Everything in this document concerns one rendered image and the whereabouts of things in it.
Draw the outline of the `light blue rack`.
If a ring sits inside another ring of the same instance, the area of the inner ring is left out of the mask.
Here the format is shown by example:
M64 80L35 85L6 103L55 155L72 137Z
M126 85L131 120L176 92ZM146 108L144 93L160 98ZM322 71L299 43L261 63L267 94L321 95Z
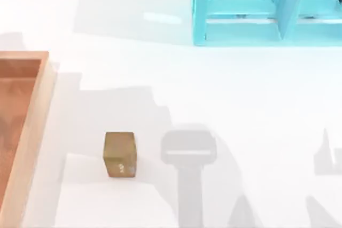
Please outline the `light blue rack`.
M342 0L192 0L196 46L342 46Z

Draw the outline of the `brown wooden block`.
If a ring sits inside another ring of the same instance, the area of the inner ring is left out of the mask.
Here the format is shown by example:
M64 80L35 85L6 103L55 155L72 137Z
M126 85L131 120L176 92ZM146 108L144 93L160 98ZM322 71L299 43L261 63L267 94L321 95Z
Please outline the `brown wooden block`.
M137 170L137 147L131 131L105 133L103 160L109 177L133 178Z

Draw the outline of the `shallow salmon-coloured box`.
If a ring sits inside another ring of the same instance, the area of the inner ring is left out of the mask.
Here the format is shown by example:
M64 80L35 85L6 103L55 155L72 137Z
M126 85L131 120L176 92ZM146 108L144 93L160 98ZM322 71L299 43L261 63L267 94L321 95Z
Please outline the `shallow salmon-coloured box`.
M0 228L20 228L57 77L47 51L0 50Z

